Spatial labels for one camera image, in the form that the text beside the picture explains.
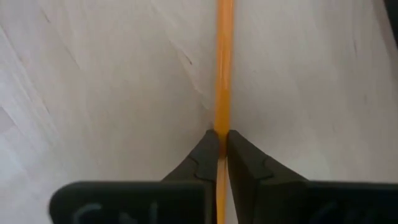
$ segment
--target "light wood grain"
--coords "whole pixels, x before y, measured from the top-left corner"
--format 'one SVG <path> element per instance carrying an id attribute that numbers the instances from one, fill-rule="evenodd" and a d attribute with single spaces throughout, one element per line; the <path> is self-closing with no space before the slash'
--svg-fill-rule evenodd
<path id="1" fill-rule="evenodd" d="M 0 0 L 0 26 L 2 223 L 49 223 L 72 181 L 160 179 L 210 127 L 214 0 Z M 397 182 L 392 40 L 382 1 L 237 1 L 231 127 L 311 179 Z"/>

